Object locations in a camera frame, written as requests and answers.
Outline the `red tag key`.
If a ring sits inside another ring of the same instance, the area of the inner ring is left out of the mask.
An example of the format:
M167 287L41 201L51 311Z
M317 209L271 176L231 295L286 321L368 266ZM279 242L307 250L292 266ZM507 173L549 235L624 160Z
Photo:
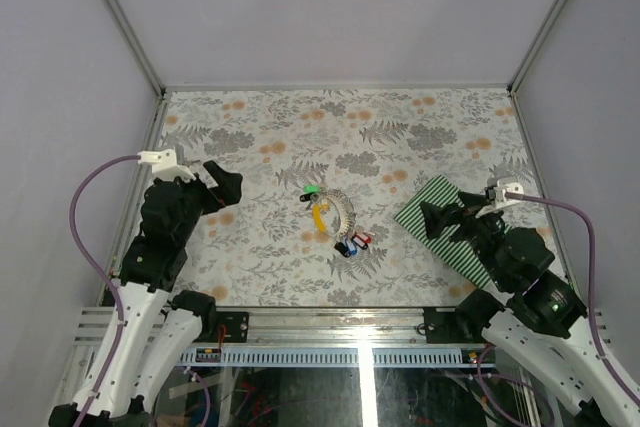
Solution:
M357 232L356 237L366 244L370 244L372 242L372 238L366 233Z

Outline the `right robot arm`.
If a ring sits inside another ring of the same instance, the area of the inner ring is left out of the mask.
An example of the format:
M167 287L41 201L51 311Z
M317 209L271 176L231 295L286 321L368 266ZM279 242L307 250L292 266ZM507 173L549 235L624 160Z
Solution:
M549 267L554 254L533 228L507 229L504 209L534 202L520 185L461 192L446 206L421 202L426 236L446 229L451 243L467 243L502 293L500 302L477 289L455 309L467 341L483 339L527 369L573 416L578 426L636 426L639 386L603 344L592 302Z

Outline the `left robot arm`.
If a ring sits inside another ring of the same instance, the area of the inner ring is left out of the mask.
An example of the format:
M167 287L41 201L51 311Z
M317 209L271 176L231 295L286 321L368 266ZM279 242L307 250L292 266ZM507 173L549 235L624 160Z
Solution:
M167 377L195 341L219 331L216 300L173 291L186 247L204 216L236 205L243 177L215 161L204 163L215 184L179 163L173 149L142 151L132 160L150 167L138 234L126 251L117 280L96 266L115 308L85 381L67 404L53 408L51 426L146 426Z

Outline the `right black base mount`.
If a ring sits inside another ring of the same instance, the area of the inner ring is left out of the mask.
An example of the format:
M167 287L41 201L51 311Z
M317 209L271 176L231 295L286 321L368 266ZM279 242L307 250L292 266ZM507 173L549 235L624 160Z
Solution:
M501 308L425 307L423 323L428 344L480 344L482 331Z

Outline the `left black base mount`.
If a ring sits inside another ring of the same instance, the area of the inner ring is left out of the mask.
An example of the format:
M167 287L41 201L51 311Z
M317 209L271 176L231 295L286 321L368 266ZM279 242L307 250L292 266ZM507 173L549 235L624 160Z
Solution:
M222 311L216 314L212 327L205 327L195 343L240 344L246 343L250 314L247 311Z

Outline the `yellow tag key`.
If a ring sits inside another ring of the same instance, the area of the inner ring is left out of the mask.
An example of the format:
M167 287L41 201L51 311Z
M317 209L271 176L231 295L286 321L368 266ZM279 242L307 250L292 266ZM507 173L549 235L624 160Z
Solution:
M316 229L326 234L328 232L327 226L324 222L323 215L330 210L330 206L328 204L316 203L312 206L312 217L314 220L314 224Z

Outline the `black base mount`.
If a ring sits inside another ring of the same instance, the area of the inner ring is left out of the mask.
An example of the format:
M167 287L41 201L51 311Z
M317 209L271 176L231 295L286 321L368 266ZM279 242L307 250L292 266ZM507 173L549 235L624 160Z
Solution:
M482 331L501 308L425 307L423 323L428 344L480 344Z
M246 343L250 314L247 311L222 311L216 314L212 327L205 327L195 343L240 344Z

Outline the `black tag key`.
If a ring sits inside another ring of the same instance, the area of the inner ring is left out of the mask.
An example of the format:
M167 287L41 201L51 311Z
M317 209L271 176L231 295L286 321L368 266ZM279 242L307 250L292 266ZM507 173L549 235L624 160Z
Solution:
M351 256L351 251L349 248L342 242L336 242L334 244L334 249L338 251L343 257L349 258Z

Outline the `light green tag key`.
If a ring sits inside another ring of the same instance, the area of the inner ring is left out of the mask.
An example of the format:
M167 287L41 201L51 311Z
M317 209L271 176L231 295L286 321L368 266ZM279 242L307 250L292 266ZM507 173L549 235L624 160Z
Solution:
M306 185L303 194L299 197L301 202L316 202L319 198L321 187L318 185Z

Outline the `aluminium front rail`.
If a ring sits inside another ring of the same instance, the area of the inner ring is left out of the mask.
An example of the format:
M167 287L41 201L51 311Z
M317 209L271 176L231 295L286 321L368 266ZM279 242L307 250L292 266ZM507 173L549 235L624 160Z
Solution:
M223 348L233 344L286 347L346 347L369 341L380 347L427 343L422 308L220 307L226 327Z

